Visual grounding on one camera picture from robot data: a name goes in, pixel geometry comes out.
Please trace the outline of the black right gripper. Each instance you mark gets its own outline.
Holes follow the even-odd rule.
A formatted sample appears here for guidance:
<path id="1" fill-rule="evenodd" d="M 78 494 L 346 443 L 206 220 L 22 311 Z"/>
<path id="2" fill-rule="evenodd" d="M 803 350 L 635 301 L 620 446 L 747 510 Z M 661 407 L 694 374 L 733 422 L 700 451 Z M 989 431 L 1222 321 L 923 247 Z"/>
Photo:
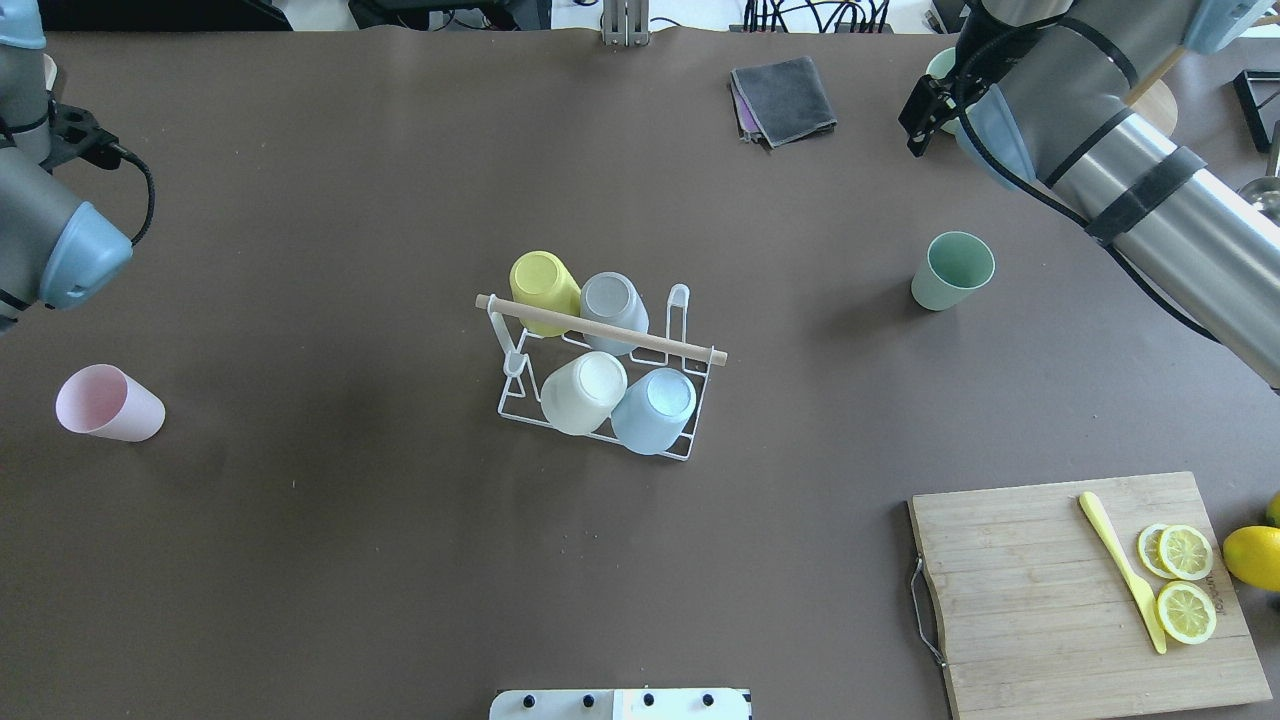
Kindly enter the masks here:
<path id="1" fill-rule="evenodd" d="M 908 133 L 908 150 L 914 158 L 922 158 L 927 152 L 934 133 L 957 120 L 954 90 L 952 74 L 941 78 L 923 74 L 916 79 L 899 114 L 899 124 Z"/>

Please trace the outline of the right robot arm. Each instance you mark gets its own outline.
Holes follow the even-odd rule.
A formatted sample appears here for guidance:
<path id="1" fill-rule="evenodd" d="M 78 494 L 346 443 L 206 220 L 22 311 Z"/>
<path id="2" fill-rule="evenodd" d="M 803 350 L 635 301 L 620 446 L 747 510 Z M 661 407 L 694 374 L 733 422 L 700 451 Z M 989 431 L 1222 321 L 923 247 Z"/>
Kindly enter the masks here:
<path id="1" fill-rule="evenodd" d="M 1129 105 L 1188 50 L 1224 49 L 1265 1 L 974 1 L 942 78 L 899 122 L 922 155 L 956 138 L 1065 215 L 1179 322 L 1279 379 L 1277 227 Z"/>

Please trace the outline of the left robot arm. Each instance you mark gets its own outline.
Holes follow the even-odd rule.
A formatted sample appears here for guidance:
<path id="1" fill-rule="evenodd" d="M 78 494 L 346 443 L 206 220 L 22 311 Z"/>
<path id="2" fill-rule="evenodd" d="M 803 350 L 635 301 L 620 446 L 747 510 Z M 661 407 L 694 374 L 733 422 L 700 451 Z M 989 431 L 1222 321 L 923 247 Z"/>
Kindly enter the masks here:
<path id="1" fill-rule="evenodd" d="M 55 99 L 37 3 L 3 3 L 1 46 L 1 328 L 9 332 L 32 305 L 78 307 L 118 275 L 151 227 L 156 191 L 148 167 L 91 111 Z M 52 177 L 76 158 L 108 170 L 127 161 L 143 174 L 147 211 L 132 237 Z"/>

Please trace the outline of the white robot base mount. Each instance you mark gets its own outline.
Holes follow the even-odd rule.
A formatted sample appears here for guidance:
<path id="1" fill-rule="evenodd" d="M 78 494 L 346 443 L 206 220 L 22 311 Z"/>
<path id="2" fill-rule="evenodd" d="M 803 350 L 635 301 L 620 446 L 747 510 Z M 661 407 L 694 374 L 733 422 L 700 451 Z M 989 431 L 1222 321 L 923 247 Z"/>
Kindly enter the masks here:
<path id="1" fill-rule="evenodd" d="M 489 719 L 751 719 L 749 691 L 728 687 L 512 689 Z"/>

